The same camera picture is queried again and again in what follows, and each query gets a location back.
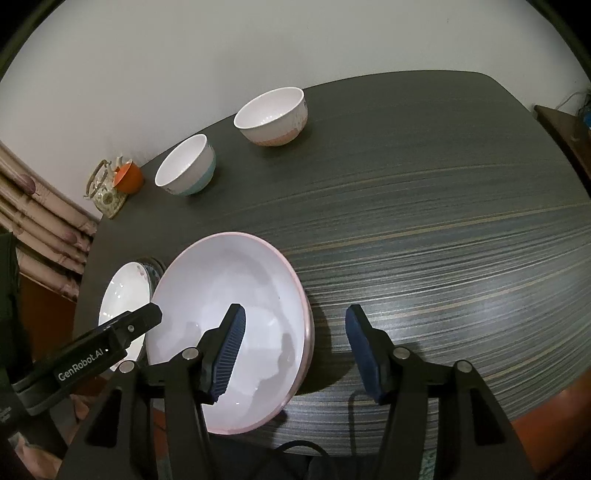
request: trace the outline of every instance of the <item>bowl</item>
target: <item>bowl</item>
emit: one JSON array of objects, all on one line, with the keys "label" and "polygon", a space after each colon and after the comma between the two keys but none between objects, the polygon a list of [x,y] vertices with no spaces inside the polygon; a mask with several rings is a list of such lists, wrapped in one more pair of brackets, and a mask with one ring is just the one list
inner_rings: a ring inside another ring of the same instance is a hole
[{"label": "bowl", "polygon": [[[150,302],[152,284],[146,267],[139,262],[123,265],[107,286],[100,304],[99,325],[123,312],[133,312]],[[127,349],[127,356],[111,367],[116,370],[125,360],[137,360],[144,346],[144,335],[136,338]]]},{"label": "bowl", "polygon": [[187,196],[203,190],[213,177],[216,154],[203,134],[179,143],[156,172],[156,186],[173,195]]},{"label": "bowl", "polygon": [[144,175],[140,168],[132,161],[127,162],[117,171],[113,181],[113,187],[129,195],[139,192],[143,184]]},{"label": "bowl", "polygon": [[307,121],[304,91],[283,87],[248,102],[234,117],[234,126],[256,145],[278,147],[297,137]]},{"label": "bowl", "polygon": [[216,328],[231,303],[246,332],[228,389],[203,405],[211,433],[248,432],[277,415],[301,385],[314,347],[310,306],[296,272],[271,244],[248,233],[205,237],[168,267],[152,302],[162,322],[146,335],[148,362],[170,360]]}]

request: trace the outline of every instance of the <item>beige curtain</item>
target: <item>beige curtain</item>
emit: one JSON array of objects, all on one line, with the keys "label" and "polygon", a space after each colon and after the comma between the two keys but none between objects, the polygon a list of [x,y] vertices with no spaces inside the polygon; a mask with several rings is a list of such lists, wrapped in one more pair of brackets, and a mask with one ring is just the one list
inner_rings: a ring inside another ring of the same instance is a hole
[{"label": "beige curtain", "polygon": [[77,299],[96,222],[53,192],[1,142],[0,226],[23,244],[17,257],[24,275]]}]

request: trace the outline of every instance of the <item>small ceramic teapot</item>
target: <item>small ceramic teapot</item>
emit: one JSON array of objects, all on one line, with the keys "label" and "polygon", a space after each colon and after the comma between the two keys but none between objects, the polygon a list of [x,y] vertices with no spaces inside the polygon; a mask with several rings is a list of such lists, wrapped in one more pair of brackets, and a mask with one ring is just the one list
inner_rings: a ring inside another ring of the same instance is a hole
[{"label": "small ceramic teapot", "polygon": [[113,172],[111,164],[102,160],[86,184],[85,198],[92,200],[99,211],[108,218],[113,218],[116,215],[127,198],[127,194],[115,190],[114,179],[115,172]]}]

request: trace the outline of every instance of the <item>white plate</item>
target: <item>white plate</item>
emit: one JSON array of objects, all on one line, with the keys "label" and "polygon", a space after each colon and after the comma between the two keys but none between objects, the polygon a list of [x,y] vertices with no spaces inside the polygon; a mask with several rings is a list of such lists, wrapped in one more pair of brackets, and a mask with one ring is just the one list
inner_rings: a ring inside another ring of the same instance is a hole
[{"label": "white plate", "polygon": [[[111,278],[100,305],[99,325],[123,312],[133,312],[150,302],[150,279],[144,266],[130,262]],[[137,360],[144,344],[144,336],[136,338],[127,349],[127,356],[111,367],[116,370],[124,360]]]}]

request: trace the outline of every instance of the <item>dark table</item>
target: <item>dark table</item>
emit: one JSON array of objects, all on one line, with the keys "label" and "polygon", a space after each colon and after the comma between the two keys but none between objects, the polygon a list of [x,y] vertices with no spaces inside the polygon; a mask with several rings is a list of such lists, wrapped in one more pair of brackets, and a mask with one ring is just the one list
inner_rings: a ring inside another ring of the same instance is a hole
[{"label": "dark table", "polygon": [[[314,314],[310,372],[284,412],[241,435],[375,453],[388,409],[364,393],[345,336],[360,303],[423,358],[471,360],[510,418],[591,361],[591,202],[530,113],[491,78],[400,72],[306,90],[310,120],[285,147],[250,144],[226,118],[203,130],[218,168],[183,198],[146,185],[100,222],[75,334],[96,326],[125,262],[169,265],[221,231],[258,235],[294,266]],[[434,445],[436,405],[427,447]]]}]

